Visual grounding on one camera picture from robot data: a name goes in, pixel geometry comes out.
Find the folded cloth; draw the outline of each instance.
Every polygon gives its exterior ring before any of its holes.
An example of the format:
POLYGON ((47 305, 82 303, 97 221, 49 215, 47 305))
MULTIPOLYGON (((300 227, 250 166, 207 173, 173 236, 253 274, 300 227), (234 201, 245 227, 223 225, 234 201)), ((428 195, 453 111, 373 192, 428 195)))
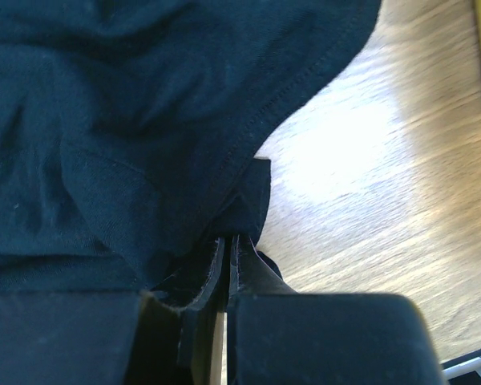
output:
POLYGON ((210 231, 256 239, 254 154, 378 8, 0 1, 0 291, 151 288, 210 231))

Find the tabletop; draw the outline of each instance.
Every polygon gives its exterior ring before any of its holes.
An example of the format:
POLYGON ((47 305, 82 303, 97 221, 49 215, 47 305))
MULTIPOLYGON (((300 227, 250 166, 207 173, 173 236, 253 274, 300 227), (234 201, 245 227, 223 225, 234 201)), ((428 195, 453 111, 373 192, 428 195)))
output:
POLYGON ((442 361, 481 348, 481 64, 471 0, 383 0, 365 49, 287 119, 259 248, 303 292, 418 304, 442 361))

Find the wooden table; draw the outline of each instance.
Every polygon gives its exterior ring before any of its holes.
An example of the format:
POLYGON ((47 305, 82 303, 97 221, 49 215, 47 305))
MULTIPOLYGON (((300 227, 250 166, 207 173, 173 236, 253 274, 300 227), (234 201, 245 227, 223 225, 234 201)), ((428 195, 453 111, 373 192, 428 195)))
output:
POLYGON ((309 292, 412 298, 440 359, 481 347, 481 66, 471 0, 384 0, 351 65, 261 149, 260 249, 309 292))

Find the fabric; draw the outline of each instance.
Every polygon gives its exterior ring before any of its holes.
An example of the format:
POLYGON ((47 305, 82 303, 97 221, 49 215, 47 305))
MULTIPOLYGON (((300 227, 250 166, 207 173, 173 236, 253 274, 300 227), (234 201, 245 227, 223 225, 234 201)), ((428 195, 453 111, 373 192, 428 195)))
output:
POLYGON ((269 174, 254 154, 378 8, 0 1, 0 291, 151 288, 205 234, 257 238, 269 174))

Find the wrinkled fabric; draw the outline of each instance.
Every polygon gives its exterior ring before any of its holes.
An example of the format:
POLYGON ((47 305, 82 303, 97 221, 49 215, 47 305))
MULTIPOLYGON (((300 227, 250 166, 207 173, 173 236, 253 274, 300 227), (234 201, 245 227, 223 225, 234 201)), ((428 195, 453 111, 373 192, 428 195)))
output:
POLYGON ((0 291, 151 288, 205 234, 257 238, 269 168, 253 156, 378 8, 1 1, 0 291))

